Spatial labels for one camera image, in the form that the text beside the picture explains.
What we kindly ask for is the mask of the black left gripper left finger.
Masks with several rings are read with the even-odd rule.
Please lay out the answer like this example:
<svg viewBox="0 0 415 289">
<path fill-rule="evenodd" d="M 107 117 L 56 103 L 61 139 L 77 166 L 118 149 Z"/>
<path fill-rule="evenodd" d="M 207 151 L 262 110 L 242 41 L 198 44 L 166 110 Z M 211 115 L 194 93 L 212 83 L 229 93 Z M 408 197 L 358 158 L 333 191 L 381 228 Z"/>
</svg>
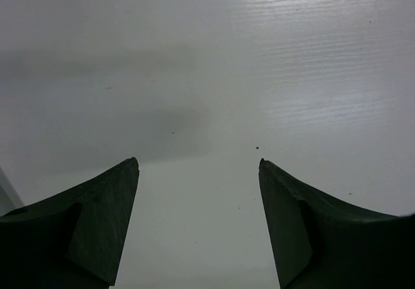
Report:
<svg viewBox="0 0 415 289">
<path fill-rule="evenodd" d="M 115 285 L 139 180 L 131 157 L 1 217 L 2 288 Z"/>
</svg>

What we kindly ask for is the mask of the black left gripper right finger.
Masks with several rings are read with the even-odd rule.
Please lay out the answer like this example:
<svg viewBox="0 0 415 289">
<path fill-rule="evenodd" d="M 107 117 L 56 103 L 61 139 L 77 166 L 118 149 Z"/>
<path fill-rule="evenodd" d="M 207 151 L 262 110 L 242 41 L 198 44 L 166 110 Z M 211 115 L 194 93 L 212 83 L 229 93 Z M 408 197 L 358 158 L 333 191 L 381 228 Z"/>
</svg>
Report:
<svg viewBox="0 0 415 289">
<path fill-rule="evenodd" d="M 414 216 L 371 211 L 267 160 L 259 187 L 281 288 L 413 288 Z"/>
</svg>

